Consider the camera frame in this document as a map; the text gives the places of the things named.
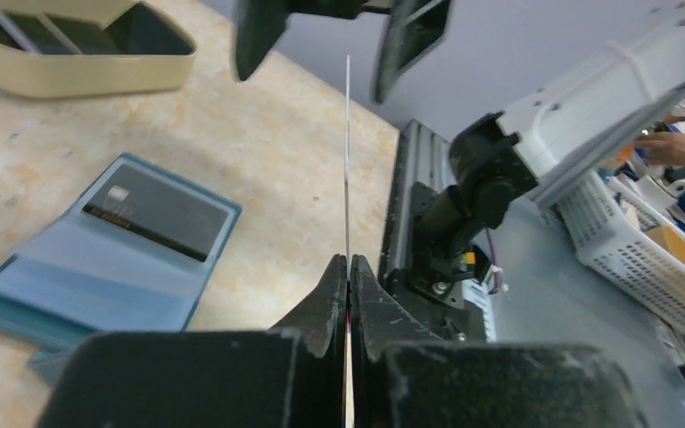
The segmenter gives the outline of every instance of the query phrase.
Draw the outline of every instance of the gray wall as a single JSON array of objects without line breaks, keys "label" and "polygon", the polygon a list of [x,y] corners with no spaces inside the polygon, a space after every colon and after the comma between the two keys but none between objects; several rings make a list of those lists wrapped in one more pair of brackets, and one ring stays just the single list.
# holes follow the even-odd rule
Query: gray wall
[{"label": "gray wall", "polygon": [[[232,17],[236,0],[203,0]],[[370,89],[384,17],[355,21],[294,15],[278,50],[338,89],[351,55],[351,96],[401,128],[417,118],[451,139],[488,111],[502,109],[624,36],[654,7],[678,0],[453,0],[445,41],[411,69],[388,101]]]}]

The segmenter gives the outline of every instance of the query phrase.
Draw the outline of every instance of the thin white stick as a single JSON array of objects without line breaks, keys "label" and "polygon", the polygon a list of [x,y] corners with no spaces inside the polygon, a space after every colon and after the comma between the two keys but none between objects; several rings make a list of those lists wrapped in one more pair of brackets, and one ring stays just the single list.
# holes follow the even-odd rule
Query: thin white stick
[{"label": "thin white stick", "polygon": [[348,174],[351,157],[351,56],[345,61],[345,258],[351,280],[351,219],[348,202]]}]

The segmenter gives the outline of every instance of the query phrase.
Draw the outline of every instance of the white laundry basket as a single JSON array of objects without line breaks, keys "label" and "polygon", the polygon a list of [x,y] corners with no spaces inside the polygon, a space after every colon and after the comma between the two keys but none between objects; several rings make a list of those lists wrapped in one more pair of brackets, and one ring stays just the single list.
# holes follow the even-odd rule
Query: white laundry basket
[{"label": "white laundry basket", "polygon": [[[637,208],[641,230],[661,225],[675,228],[618,180],[610,186]],[[627,219],[596,172],[590,172],[558,207],[582,264],[685,333],[684,264]]]}]

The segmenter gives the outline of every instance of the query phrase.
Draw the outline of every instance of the hand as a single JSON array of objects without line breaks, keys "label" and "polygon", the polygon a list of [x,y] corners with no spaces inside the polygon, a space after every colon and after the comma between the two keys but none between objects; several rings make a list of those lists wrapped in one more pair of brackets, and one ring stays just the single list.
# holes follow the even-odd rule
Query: hand
[{"label": "hand", "polygon": [[685,134],[680,132],[655,132],[641,136],[635,141],[638,148],[645,149],[650,165],[675,165],[685,167]]}]

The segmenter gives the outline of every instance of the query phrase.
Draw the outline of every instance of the screw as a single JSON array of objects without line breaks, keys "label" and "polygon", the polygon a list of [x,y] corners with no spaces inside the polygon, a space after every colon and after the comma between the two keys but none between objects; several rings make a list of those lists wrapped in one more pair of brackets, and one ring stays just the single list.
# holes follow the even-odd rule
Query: screw
[{"label": "screw", "polygon": [[445,283],[437,283],[434,285],[434,287],[432,287],[432,289],[437,294],[443,294],[446,290],[448,290],[448,285]]}]

